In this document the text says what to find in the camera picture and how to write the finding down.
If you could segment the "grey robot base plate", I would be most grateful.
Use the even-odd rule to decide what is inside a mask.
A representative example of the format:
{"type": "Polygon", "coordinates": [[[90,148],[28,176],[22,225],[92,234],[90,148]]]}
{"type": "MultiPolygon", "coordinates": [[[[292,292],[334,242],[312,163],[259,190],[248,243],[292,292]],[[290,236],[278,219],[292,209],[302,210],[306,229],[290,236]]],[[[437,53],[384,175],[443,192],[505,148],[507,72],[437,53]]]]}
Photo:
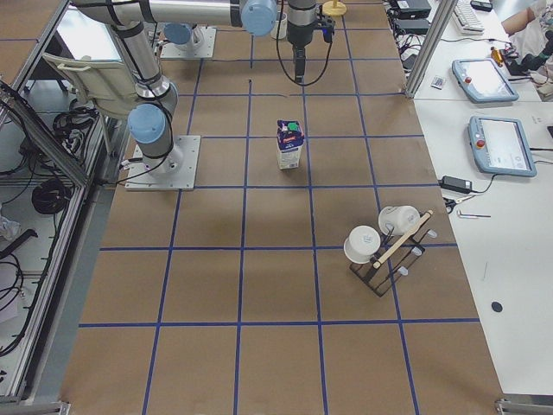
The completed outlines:
{"type": "Polygon", "coordinates": [[[124,182],[129,191],[193,190],[200,154],[200,136],[175,136],[174,147],[161,167],[147,157],[132,163],[130,180],[124,182]]]}

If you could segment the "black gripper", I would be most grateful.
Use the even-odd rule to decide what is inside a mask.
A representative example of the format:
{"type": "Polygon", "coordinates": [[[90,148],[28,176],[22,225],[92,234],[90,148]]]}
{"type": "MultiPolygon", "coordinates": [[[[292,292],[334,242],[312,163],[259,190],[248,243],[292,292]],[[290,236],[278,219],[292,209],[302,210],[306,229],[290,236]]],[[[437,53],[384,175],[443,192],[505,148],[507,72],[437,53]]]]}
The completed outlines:
{"type": "Polygon", "coordinates": [[[313,40],[316,30],[322,33],[323,41],[328,45],[327,57],[334,40],[335,21],[322,12],[315,0],[288,1],[287,40],[292,46],[294,63],[294,82],[303,82],[306,68],[306,47],[313,40]]]}

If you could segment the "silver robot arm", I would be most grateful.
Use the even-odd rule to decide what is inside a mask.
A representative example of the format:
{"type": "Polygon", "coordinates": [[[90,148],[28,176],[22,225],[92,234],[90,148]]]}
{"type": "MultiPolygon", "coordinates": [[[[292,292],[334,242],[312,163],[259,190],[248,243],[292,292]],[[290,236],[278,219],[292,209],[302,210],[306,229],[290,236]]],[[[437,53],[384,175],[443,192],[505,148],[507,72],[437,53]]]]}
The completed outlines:
{"type": "Polygon", "coordinates": [[[182,50],[199,48],[204,41],[200,29],[188,23],[166,23],[163,34],[170,43],[182,50]]]}
{"type": "MultiPolygon", "coordinates": [[[[281,12],[274,1],[75,1],[75,7],[108,27],[124,64],[135,79],[138,96],[157,100],[170,92],[169,80],[145,33],[148,23],[205,23],[245,29],[254,36],[268,35],[281,12]]],[[[288,2],[287,40],[292,45],[298,86],[303,82],[306,47],[316,30],[327,44],[333,43],[334,19],[323,13],[315,1],[288,2]]]]}

